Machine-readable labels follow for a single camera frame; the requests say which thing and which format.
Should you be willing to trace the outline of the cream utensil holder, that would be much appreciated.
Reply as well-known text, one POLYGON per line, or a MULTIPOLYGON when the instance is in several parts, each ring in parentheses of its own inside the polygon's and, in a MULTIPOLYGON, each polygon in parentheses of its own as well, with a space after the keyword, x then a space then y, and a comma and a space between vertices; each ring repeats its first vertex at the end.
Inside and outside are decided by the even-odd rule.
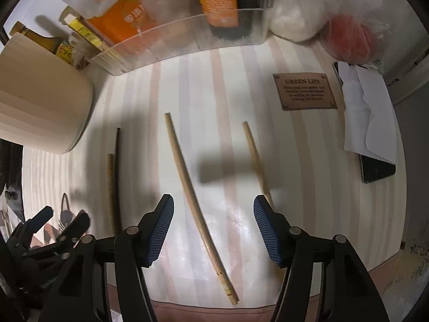
POLYGON ((1 138, 62 155, 90 115, 92 82, 22 34, 1 52, 1 138))

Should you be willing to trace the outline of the brown leather mat label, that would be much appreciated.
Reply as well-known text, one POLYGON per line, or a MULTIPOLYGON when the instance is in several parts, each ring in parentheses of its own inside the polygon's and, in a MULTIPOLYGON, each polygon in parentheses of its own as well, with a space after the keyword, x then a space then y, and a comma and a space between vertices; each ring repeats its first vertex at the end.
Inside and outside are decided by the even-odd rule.
POLYGON ((283 111, 337 108, 326 74, 273 74, 273 79, 283 111))

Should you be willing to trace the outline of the thin black chopstick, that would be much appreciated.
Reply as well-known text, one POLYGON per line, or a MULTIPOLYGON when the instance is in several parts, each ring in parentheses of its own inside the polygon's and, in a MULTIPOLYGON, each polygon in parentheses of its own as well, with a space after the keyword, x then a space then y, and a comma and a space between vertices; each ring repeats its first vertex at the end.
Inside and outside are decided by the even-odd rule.
POLYGON ((120 161, 120 131, 116 129, 115 153, 114 153, 114 171, 113 171, 113 220, 114 231, 118 235, 121 232, 121 213, 119 201, 119 161, 120 161))

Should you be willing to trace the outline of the clear plastic organizer bin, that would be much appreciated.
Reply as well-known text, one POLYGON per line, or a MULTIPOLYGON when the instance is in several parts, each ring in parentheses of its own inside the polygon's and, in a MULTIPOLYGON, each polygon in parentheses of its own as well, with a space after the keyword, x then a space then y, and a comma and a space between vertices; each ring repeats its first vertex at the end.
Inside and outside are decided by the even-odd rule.
POLYGON ((191 0, 191 15, 138 33, 90 59, 113 76, 171 57, 209 49, 260 44, 268 34, 273 0, 238 0, 236 27, 215 26, 220 12, 204 13, 191 0))

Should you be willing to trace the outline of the yellow seasoning packet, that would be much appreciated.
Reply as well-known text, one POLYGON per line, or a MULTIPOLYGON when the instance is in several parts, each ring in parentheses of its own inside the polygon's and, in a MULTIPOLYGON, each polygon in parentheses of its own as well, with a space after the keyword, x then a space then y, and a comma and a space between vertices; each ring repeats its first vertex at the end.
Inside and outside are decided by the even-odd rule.
POLYGON ((108 45, 97 34, 87 28, 77 16, 68 13, 63 18, 63 21, 69 28, 100 51, 105 51, 108 48, 108 45))

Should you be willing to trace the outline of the bamboo chopstick with dots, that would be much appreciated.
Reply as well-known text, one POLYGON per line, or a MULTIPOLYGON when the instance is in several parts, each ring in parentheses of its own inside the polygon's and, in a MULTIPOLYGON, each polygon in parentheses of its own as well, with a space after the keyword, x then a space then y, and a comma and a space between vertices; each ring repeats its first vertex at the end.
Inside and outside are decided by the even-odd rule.
POLYGON ((175 164, 177 167, 177 172, 179 174, 183 190, 186 194, 186 199, 188 201, 188 205, 191 210, 197 230, 200 234, 200 237, 201 237, 201 240, 203 241, 206 252, 208 253, 209 258, 212 262, 212 266, 216 272, 216 275, 220 283, 223 286, 223 289, 227 297, 229 298, 232 305, 237 305, 239 303, 239 296, 236 293, 236 289, 234 288, 234 285, 232 284, 231 279, 228 277, 223 261, 221 260, 218 250, 214 244, 209 228, 205 221, 204 215, 198 203, 196 192, 194 190, 191 177, 189 175, 188 168, 186 166, 186 161, 184 159, 183 152, 177 138, 171 113, 165 113, 164 120, 167 128, 167 134, 169 137, 170 146, 171 146, 175 164))

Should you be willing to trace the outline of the orange seasoning packet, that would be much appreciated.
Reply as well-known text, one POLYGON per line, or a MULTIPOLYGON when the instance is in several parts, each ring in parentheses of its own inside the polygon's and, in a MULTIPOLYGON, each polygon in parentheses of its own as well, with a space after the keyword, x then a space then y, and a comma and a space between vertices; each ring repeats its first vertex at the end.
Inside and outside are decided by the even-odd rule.
POLYGON ((140 0, 117 0, 102 16, 92 17, 87 22, 113 44, 156 27, 140 0))

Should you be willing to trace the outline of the red item in bag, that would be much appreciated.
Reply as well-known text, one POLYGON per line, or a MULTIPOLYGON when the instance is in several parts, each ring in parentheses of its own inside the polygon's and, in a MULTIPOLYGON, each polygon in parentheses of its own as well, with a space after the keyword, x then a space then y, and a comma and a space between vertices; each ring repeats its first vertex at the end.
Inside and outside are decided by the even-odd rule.
POLYGON ((369 62, 376 54, 376 34, 351 15, 332 16, 320 32, 325 50, 335 59, 349 64, 369 62))

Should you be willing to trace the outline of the tan wooden chopstick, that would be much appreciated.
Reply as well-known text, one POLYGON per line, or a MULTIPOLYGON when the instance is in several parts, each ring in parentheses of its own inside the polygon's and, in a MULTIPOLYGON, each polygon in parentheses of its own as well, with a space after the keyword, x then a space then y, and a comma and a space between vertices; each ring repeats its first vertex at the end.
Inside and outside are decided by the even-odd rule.
POLYGON ((108 208, 109 217, 112 227, 113 234, 116 234, 116 221, 115 221, 115 189, 114 189, 114 154, 108 154, 107 156, 107 186, 108 186, 108 208))

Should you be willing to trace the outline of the striped cat table mat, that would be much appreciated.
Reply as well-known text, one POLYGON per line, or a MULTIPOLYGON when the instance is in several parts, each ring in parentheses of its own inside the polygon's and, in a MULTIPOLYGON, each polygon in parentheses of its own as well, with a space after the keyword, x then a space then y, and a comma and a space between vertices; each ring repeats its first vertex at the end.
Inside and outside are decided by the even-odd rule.
POLYGON ((136 225, 163 194, 175 211, 159 258, 145 280, 160 320, 266 320, 283 271, 268 256, 253 214, 261 191, 242 123, 249 123, 274 209, 313 236, 345 235, 379 291, 395 268, 406 211, 404 149, 392 177, 366 184, 358 156, 344 149, 345 104, 333 60, 318 42, 272 36, 257 46, 186 54, 112 76, 96 65, 84 74, 95 106, 80 141, 62 156, 23 152, 25 216, 61 197, 86 211, 90 233, 113 231, 107 156, 120 131, 121 223, 136 225), (283 111, 273 74, 327 75, 336 109, 283 111), (171 113, 186 166, 212 239, 239 303, 232 305, 201 240, 180 181, 164 114, 171 113))

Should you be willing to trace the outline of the clear plastic bag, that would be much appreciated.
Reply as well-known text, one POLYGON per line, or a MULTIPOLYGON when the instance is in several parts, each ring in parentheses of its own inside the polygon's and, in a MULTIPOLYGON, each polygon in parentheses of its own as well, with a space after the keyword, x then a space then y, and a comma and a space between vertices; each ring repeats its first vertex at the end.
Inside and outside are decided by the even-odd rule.
POLYGON ((306 42, 320 32, 336 14, 351 15, 367 25, 379 42, 372 62, 382 51, 389 24, 380 13, 383 0, 273 0, 270 30, 294 43, 306 42))

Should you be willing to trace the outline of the short pale chopstick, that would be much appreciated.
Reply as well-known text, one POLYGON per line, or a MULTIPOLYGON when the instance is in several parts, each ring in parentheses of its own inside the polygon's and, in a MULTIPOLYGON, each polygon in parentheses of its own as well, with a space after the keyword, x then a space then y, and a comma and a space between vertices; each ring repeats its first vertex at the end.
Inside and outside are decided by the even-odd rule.
POLYGON ((252 158, 252 164, 254 168, 254 172, 256 173, 258 183, 261 189, 262 194, 266 197, 268 203, 273 206, 273 200, 271 197, 271 191, 268 186, 268 182, 265 176, 265 171, 263 169, 262 161, 260 159, 260 155, 258 153, 252 131, 250 129, 249 123, 247 121, 244 121, 242 123, 243 131, 246 136, 246 141, 248 144, 250 156, 252 158))

